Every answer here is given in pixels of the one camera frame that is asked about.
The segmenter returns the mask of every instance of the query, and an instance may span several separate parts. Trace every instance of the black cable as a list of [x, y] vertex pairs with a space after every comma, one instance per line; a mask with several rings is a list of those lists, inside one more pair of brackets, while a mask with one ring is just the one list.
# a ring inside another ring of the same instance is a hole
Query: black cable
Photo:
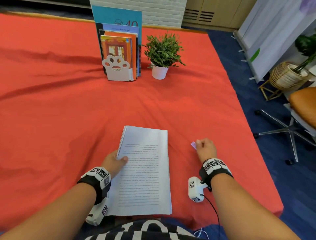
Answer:
[[219, 225], [219, 216], [218, 216], [218, 214], [217, 214], [217, 212], [216, 212], [216, 209], [214, 208], [214, 206], [213, 206], [213, 204], [211, 203], [211, 201], [210, 201], [205, 195], [200, 194], [200, 196], [204, 196], [204, 197], [206, 198], [206, 200], [209, 201], [209, 203], [212, 205], [212, 207], [213, 207], [213, 209], [214, 209], [214, 211], [215, 211], [215, 213], [216, 213], [216, 215], [217, 215], [217, 220], [218, 220], [218, 240], [219, 240], [220, 237], [221, 237], [221, 226]]

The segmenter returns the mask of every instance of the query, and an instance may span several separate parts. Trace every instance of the beige cabinet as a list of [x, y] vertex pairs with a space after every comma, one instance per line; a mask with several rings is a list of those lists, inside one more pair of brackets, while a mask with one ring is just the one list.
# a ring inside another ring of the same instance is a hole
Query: beige cabinet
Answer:
[[188, 0], [182, 24], [239, 28], [255, 2], [256, 0]]

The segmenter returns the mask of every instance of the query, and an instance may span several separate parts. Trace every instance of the small pink paper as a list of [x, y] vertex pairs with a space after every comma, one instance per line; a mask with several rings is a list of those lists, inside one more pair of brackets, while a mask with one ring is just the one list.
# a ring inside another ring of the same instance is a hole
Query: small pink paper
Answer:
[[191, 146], [194, 147], [195, 150], [197, 149], [197, 145], [195, 144], [195, 142], [192, 142]]

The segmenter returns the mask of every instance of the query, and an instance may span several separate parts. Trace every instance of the red tablecloth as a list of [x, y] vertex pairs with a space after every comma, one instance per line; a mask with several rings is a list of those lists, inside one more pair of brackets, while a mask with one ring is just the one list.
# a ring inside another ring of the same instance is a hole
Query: red tablecloth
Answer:
[[[190, 143], [209, 137], [235, 179], [276, 215], [283, 205], [207, 34], [179, 34], [186, 66], [156, 80], [142, 56], [135, 82], [110, 82], [93, 23], [0, 15], [0, 230], [70, 189], [118, 148], [125, 125], [167, 129], [172, 217], [217, 223], [188, 198], [201, 166]], [[164, 30], [143, 29], [146, 35]], [[214, 202], [211, 193], [205, 191]]]

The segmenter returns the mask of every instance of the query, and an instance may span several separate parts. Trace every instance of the bookend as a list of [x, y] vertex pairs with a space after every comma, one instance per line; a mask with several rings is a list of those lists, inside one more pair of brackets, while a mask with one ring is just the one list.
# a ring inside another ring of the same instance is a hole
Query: bookend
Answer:
[[130, 69], [130, 64], [121, 56], [108, 55], [106, 59], [102, 61], [102, 65], [105, 67], [109, 81], [134, 81], [133, 69]]

